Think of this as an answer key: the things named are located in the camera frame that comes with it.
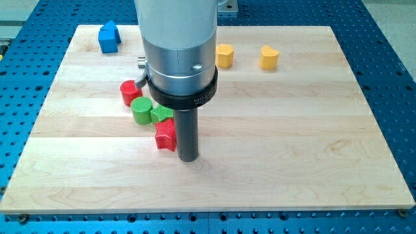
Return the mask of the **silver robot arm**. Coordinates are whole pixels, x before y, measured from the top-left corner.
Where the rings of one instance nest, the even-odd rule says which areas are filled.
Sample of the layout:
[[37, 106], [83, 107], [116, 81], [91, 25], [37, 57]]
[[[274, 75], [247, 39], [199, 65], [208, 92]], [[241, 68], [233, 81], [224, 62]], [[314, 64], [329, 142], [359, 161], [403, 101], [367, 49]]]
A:
[[136, 0], [152, 98], [195, 109], [215, 94], [216, 0]]

